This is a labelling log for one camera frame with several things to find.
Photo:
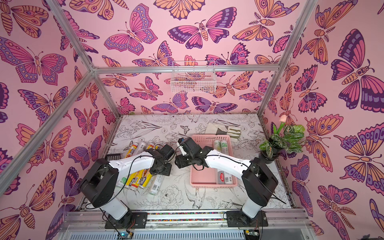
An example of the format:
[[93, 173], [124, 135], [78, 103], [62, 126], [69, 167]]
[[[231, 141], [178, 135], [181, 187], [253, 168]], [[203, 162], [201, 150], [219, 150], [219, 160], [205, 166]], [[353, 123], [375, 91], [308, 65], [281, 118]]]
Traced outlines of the pink plastic basket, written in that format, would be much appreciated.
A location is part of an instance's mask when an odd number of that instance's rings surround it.
[[[202, 148], [209, 146], [213, 148], [214, 140], [226, 140], [229, 147], [229, 155], [233, 155], [232, 144], [230, 137], [227, 135], [193, 135], [192, 139]], [[217, 179], [217, 169], [204, 168], [197, 166], [196, 170], [191, 167], [190, 184], [195, 188], [234, 188], [238, 185], [239, 180], [233, 176], [234, 183], [232, 185], [219, 185]]]

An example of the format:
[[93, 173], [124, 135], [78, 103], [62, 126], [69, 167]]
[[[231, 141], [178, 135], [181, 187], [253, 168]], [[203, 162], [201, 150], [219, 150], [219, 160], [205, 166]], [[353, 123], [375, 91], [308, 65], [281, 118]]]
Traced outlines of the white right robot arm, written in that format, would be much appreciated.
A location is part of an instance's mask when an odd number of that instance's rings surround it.
[[255, 218], [259, 211], [268, 205], [278, 186], [277, 178], [260, 158], [235, 158], [212, 147], [201, 148], [192, 138], [179, 139], [178, 147], [182, 153], [176, 156], [175, 164], [178, 168], [203, 166], [227, 172], [242, 180], [248, 198], [241, 211], [249, 219]]

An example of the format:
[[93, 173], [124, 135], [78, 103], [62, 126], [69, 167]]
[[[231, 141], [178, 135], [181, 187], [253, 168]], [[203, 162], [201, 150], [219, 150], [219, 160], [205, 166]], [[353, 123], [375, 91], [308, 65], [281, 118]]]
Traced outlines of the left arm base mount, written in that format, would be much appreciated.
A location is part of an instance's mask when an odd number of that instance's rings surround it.
[[120, 220], [108, 215], [105, 229], [144, 229], [147, 224], [147, 212], [128, 212]]

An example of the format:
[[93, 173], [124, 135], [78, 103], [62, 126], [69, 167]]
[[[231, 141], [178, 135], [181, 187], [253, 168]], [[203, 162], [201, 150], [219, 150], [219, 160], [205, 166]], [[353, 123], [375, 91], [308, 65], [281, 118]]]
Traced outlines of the white green wrap roll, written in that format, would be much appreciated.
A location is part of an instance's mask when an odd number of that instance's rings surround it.
[[[229, 155], [229, 147], [228, 147], [228, 142], [226, 140], [221, 141], [221, 149], [222, 153], [225, 155]], [[231, 175], [228, 172], [224, 172], [224, 178], [225, 178], [225, 184], [226, 185], [232, 185], [234, 183], [233, 180], [233, 175]]]

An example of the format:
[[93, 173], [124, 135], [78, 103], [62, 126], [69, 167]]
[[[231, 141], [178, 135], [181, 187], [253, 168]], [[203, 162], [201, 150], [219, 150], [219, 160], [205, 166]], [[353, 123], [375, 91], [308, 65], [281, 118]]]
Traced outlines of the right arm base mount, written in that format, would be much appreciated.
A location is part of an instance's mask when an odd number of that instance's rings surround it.
[[227, 211], [223, 215], [231, 228], [257, 228], [268, 227], [269, 223], [264, 211], [259, 211], [254, 218], [248, 217], [242, 211]]

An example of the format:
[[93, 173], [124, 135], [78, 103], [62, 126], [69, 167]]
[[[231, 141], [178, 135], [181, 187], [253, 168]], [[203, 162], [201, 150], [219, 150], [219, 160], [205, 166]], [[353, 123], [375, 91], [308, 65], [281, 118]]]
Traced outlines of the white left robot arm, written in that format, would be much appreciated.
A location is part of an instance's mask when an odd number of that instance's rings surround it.
[[170, 160], [174, 154], [175, 150], [165, 145], [161, 149], [148, 149], [121, 160], [108, 162], [98, 159], [82, 180], [80, 191], [94, 208], [100, 208], [119, 221], [126, 217], [129, 208], [115, 193], [117, 183], [130, 174], [147, 169], [152, 175], [169, 176], [172, 169]]

